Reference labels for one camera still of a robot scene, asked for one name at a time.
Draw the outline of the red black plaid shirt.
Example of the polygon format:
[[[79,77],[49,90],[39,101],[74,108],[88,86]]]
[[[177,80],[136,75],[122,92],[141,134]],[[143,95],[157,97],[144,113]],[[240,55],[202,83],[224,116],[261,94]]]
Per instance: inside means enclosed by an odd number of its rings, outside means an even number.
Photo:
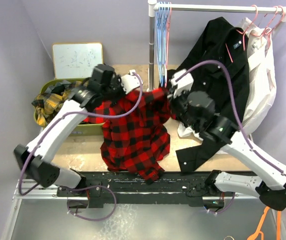
[[[140,99],[138,107],[129,115],[114,119],[87,117],[87,124],[101,124],[103,143],[101,157],[110,172],[128,171],[152,184],[164,173],[159,162],[170,153],[171,137],[165,123],[172,117],[165,88],[151,92],[130,92],[116,104],[104,102],[94,110],[96,114],[114,116],[128,112]]]

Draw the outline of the pink wire hanger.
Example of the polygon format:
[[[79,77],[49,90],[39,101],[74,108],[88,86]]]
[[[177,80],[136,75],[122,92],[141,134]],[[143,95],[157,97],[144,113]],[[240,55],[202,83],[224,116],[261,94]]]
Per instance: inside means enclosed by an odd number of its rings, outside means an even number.
[[[165,55],[165,84],[167,87],[168,84],[168,62],[169,62],[169,40],[170,40],[170,25],[171,25],[171,15],[172,15],[172,7],[169,7],[167,22],[166,22],[166,55]]]

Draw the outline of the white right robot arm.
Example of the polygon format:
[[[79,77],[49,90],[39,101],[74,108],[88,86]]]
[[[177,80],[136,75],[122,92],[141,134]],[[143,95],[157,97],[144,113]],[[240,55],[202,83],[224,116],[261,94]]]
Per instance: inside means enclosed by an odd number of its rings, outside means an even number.
[[[211,196],[220,192],[235,192],[259,198],[276,211],[286,208],[286,165],[277,161],[245,138],[229,118],[215,113],[215,102],[203,91],[167,96],[172,112],[185,125],[199,130],[207,155],[201,156],[201,146],[176,151],[181,172],[195,171],[218,150],[235,157],[254,176],[230,174],[213,170],[205,180],[205,190]]]

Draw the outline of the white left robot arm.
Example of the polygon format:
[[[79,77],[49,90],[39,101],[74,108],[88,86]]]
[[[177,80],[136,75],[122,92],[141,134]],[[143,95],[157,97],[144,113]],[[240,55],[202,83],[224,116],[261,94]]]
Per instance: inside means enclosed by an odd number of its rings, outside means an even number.
[[[15,147],[13,154],[21,174],[27,174],[44,188],[56,184],[68,187],[74,196],[84,194],[86,184],[82,176],[75,170],[52,164],[52,160],[62,143],[89,113],[103,101],[115,101],[125,94],[121,76],[115,69],[105,64],[97,65],[91,77],[71,90],[47,127],[26,146]]]

